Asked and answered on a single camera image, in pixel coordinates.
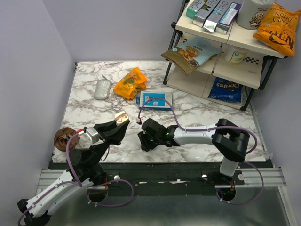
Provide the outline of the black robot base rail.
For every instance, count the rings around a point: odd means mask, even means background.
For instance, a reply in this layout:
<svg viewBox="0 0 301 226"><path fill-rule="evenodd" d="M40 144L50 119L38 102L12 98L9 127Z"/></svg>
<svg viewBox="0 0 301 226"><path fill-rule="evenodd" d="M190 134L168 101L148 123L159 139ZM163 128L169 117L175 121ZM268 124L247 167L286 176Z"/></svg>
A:
<svg viewBox="0 0 301 226"><path fill-rule="evenodd" d="M236 170L229 178L220 174L219 163L103 163L107 179L120 176L121 182L109 184L109 196L214 195L217 187L243 185Z"/></svg>

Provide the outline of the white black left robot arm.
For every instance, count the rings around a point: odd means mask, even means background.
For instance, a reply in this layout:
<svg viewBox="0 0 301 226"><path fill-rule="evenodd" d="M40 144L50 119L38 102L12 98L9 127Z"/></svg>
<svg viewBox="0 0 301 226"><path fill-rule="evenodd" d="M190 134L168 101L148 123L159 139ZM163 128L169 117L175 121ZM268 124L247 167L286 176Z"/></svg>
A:
<svg viewBox="0 0 301 226"><path fill-rule="evenodd" d="M110 181L100 160L111 145L121 144L129 123L128 117L114 119L80 129L70 137L65 151L68 168L40 194L17 203L21 212L17 224L44 226L68 199L83 189L106 189ZM71 142L82 135L88 136L92 145L88 149L70 149Z"/></svg>

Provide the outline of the beige small earbud case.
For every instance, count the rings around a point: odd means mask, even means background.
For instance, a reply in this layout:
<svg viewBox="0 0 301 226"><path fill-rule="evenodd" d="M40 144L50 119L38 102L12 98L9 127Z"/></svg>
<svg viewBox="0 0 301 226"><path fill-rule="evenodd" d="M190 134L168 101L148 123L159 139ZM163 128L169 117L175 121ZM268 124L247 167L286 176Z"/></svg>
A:
<svg viewBox="0 0 301 226"><path fill-rule="evenodd" d="M116 122L116 125L118 126L123 124L124 122L127 122L129 120L129 116L127 115L126 111L121 111L114 116L114 120Z"/></svg>

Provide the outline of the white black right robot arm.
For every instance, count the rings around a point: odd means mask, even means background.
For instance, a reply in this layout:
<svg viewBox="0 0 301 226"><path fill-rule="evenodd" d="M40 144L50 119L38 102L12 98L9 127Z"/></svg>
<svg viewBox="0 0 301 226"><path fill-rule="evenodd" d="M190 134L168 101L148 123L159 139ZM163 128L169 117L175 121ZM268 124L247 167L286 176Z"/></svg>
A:
<svg viewBox="0 0 301 226"><path fill-rule="evenodd" d="M203 127L164 127L153 119L147 119L138 133L143 151L150 151L159 145L166 147L188 144L215 146L223 155L217 181L223 185L233 180L237 166L245 161L250 134L227 119Z"/></svg>

